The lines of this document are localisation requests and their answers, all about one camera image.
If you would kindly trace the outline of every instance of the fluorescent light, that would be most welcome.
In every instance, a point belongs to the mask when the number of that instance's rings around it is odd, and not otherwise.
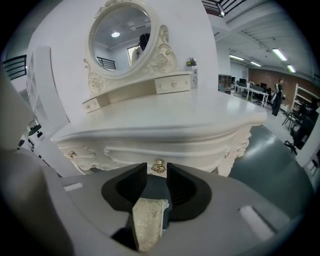
[[[230,58],[234,58],[234,59],[237,59],[237,60],[240,60],[240,61],[243,61],[244,58],[240,58],[240,57],[237,57],[237,56],[234,56],[234,55],[229,55]]]
[[[295,73],[295,68],[291,65],[288,65],[288,69],[292,72],[292,73]]]
[[[272,50],[276,55],[278,55],[278,57],[282,60],[282,61],[286,61],[286,57],[281,53],[281,51],[279,51],[278,49],[273,49]]]
[[[253,65],[256,65],[256,66],[258,66],[258,67],[261,67],[261,65],[255,63],[255,62],[253,62],[253,61],[251,61],[250,63],[253,64]]]
[[[120,33],[119,32],[114,32],[114,33],[111,34],[111,36],[113,38],[117,38],[118,36],[120,36]]]

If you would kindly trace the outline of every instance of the oval mirror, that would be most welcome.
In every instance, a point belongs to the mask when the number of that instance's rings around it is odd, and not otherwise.
[[[105,70],[122,72],[141,58],[148,44],[151,20],[133,6],[121,6],[97,26],[92,44],[95,60]]]

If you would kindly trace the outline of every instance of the bottle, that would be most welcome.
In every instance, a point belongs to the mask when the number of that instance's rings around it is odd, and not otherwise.
[[[193,57],[187,58],[185,62],[185,70],[191,71],[191,88],[198,88],[198,68],[196,59]]]

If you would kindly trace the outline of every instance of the window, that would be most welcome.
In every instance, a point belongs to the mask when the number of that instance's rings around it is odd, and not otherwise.
[[[128,55],[129,55],[129,60],[130,60],[130,66],[132,65],[132,53],[134,52],[134,49],[136,48],[137,46],[134,46],[134,47],[131,47],[131,48],[128,48]]]

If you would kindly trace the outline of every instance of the small drawer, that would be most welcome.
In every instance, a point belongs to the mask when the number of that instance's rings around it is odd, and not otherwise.
[[[85,103],[82,103],[82,105],[83,105],[85,112],[87,112],[87,113],[89,113],[91,111],[98,110],[101,108],[98,103],[97,98],[92,98],[92,99],[86,101]]]
[[[173,75],[157,78],[154,80],[157,94],[190,91],[190,75]]]

